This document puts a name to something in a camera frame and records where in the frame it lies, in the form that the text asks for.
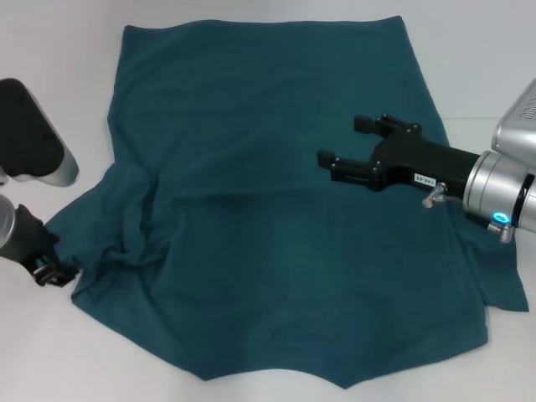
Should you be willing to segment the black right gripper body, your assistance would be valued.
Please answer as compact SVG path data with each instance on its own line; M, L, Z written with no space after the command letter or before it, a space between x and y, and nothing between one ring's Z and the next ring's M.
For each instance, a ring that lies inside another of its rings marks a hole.
M446 195L461 198L479 156L429 142L420 129L397 131L383 138L368 161L368 188L382 191L395 184L430 189L446 186Z

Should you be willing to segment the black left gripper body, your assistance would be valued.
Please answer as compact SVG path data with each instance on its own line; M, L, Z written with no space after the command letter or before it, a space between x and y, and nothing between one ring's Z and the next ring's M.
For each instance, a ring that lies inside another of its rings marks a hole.
M26 269L37 269L40 263L57 262L54 245L58 238L20 204L14 211L14 226L1 240L1 257L19 263Z

